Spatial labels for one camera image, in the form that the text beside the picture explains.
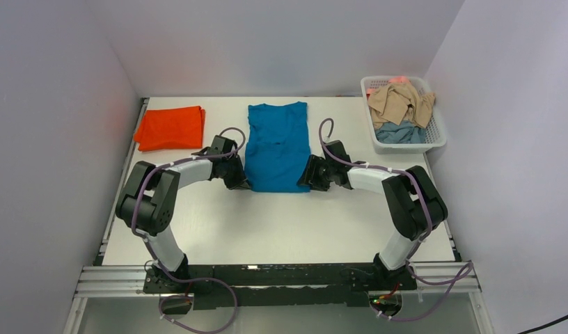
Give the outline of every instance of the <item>white plastic basket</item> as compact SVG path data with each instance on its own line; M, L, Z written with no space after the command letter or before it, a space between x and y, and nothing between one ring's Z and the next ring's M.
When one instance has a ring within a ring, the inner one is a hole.
M388 84L388 80L392 79L394 76L375 76L366 77L360 81L362 86L362 98L364 100L364 110L368 117L368 124L370 130L370 138L372 139L372 144L374 146L374 151L378 154L387 153L424 153L431 148L439 148L446 144L446 135L444 130L444 124L442 122L442 116L437 108L434 107L434 112L432 114L432 119L429 120L429 124L426 128L425 142L423 144L383 144L378 141L376 135L374 134L374 126L372 126L372 116L370 115L370 107L368 106L368 99L366 98L366 90L369 88L378 88ZM418 77L408 77L409 81L415 89L417 89L419 95L425 93L430 93L431 90L429 86L423 79Z

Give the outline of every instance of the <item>orange folded cloth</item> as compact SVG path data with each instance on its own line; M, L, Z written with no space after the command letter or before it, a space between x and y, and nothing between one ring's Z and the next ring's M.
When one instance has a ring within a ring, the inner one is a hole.
M134 141L140 144L139 151L202 148L205 114L200 106L149 110L134 134Z

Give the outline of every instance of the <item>clothing pile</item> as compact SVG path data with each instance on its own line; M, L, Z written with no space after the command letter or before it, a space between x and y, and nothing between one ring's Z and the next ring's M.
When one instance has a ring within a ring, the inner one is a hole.
M372 125L385 144L425 142L425 128L432 118L436 95L420 96L406 77L393 78L368 95Z

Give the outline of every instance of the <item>white wall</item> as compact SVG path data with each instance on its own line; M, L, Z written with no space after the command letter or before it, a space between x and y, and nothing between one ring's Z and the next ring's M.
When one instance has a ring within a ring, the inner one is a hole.
M84 1L0 1L0 334L62 332L137 102Z
M463 0L87 0L142 96L336 95L423 76Z
M426 77L448 127L434 176L496 332L567 314L568 1L466 0Z

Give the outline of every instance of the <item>white table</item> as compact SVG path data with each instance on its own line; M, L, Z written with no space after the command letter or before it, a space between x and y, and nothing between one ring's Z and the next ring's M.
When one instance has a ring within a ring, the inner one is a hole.
M148 109L200 105L206 110L203 145L222 129L239 127L249 134L249 104L308 103L311 152L321 155L317 130L321 121L336 122L332 140L340 139L352 160L406 169L426 168L423 154L378 155L368 134L360 97L153 97ZM227 136L238 143L237 132ZM140 161L162 163L197 150L140 152ZM244 149L240 152L243 163ZM198 182L177 195L171 228L190 264L291 264L371 262L381 251L393 222L383 196L332 185L327 192L254 193L229 191L222 180ZM143 242L114 218L103 265L135 265L150 260ZM454 261L444 223L428 237L414 261Z

